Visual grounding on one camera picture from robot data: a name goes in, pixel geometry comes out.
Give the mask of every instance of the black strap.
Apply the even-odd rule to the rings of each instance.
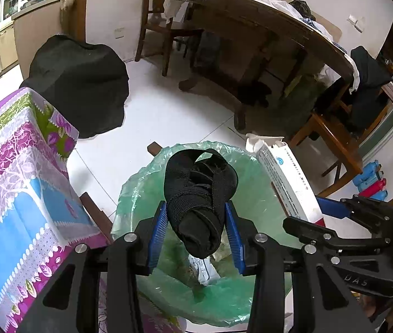
[[[203,153],[212,156],[196,162]],[[214,149],[181,150],[170,157],[164,178],[167,217],[194,257],[204,259],[220,246],[224,205],[237,185],[236,171]]]

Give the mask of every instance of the white box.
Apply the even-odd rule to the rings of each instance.
[[[246,150],[255,154],[272,180],[287,215],[325,226],[312,188],[291,149],[282,139],[249,133]]]

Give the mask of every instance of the patterned tablecloth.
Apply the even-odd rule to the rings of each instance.
[[[0,327],[15,332],[79,242],[107,244],[69,183],[78,131],[22,88],[0,101]]]

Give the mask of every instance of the red bottle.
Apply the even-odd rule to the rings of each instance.
[[[366,198],[370,198],[373,194],[379,192],[380,190],[383,189],[383,187],[386,185],[386,179],[381,179],[379,181],[376,181],[373,183],[370,187],[364,189],[361,193],[359,193],[359,196],[365,196]]]

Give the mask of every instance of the hanging plastic bag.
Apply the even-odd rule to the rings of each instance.
[[[238,174],[238,188],[232,201],[238,215],[254,222],[260,232],[280,244],[301,247],[298,239],[282,228],[285,218],[270,179],[260,163],[246,151],[219,142],[202,142],[164,148],[147,167],[132,175],[123,185],[118,200],[112,236],[116,239],[135,230],[138,222],[153,217],[161,200],[168,159],[183,149],[215,149]],[[203,154],[200,159],[210,156]],[[181,316],[197,324],[229,327],[247,322],[255,285],[255,277],[238,274],[225,244],[212,261],[220,275],[213,284],[203,286],[192,271],[188,252],[169,226],[158,266],[149,277],[137,277],[138,289],[167,314]],[[285,277],[286,294],[290,291],[290,275]]]

